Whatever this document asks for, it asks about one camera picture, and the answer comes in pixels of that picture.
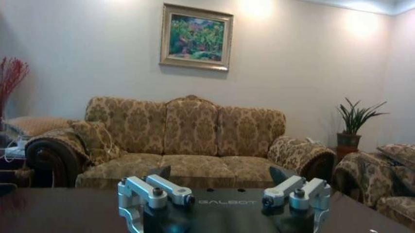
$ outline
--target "red dried branches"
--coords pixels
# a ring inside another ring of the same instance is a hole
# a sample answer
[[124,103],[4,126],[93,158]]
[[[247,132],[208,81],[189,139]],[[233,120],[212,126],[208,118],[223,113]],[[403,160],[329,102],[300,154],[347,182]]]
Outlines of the red dried branches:
[[0,64],[0,117],[5,107],[7,99],[16,88],[17,84],[28,74],[28,64],[17,58],[3,58]]

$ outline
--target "painting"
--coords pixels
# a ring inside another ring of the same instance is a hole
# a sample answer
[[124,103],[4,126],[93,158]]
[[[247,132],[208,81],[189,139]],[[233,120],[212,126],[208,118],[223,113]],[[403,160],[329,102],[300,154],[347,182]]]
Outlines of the painting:
[[160,64],[228,71],[232,18],[164,4]]

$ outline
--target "patterned sofa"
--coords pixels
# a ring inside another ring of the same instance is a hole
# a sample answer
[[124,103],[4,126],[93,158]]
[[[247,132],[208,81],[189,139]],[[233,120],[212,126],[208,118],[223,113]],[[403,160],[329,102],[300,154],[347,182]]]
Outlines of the patterned sofa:
[[390,144],[339,162],[333,187],[415,231],[415,145]]
[[283,136],[285,117],[188,96],[169,102],[95,97],[85,121],[31,139],[27,159],[55,186],[115,188],[123,177],[169,165],[188,187],[269,187],[269,166],[329,179],[333,152]]

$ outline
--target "ceiling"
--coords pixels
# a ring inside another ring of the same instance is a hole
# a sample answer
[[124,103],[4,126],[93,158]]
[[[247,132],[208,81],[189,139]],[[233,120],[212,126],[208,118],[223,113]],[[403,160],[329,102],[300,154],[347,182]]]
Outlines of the ceiling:
[[301,0],[347,9],[395,16],[415,9],[415,0]]

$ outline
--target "table surface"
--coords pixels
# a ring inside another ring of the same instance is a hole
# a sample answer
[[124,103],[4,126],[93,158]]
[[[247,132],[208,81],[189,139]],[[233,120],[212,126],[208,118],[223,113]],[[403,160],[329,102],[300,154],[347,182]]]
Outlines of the table surface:
[[[335,192],[323,233],[411,232],[403,225]],[[0,232],[127,232],[113,190],[21,188],[0,197]]]

